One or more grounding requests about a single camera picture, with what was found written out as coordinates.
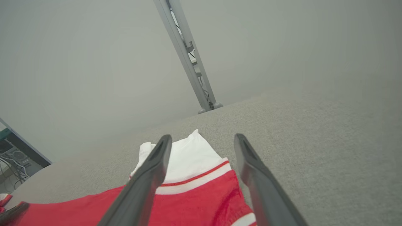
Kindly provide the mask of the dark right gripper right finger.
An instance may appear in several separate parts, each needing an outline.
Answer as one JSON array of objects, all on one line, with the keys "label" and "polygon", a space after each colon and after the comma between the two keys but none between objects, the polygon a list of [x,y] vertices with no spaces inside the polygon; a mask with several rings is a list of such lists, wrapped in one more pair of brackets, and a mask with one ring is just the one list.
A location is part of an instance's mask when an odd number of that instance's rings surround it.
[{"label": "dark right gripper right finger", "polygon": [[262,162],[244,134],[234,137],[237,167],[248,187],[258,226],[307,226],[273,173]]}]

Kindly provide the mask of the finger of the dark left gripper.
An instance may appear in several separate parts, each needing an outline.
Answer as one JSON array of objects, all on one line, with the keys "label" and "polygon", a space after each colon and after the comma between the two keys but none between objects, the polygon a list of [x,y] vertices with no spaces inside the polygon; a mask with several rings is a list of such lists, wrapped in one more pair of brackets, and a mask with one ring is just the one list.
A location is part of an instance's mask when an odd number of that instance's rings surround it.
[{"label": "finger of the dark left gripper", "polygon": [[27,202],[21,202],[19,205],[6,210],[0,214],[0,225],[1,226],[16,226],[23,215],[29,209],[30,204]]}]

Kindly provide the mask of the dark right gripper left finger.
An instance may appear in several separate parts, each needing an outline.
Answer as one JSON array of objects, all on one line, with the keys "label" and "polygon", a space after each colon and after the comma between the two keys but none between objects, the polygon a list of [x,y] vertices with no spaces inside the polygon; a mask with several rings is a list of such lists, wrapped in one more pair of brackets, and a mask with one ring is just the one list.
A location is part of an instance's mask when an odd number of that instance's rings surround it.
[{"label": "dark right gripper left finger", "polygon": [[163,135],[104,214],[99,226],[148,225],[156,189],[166,177],[171,148],[171,135]]}]

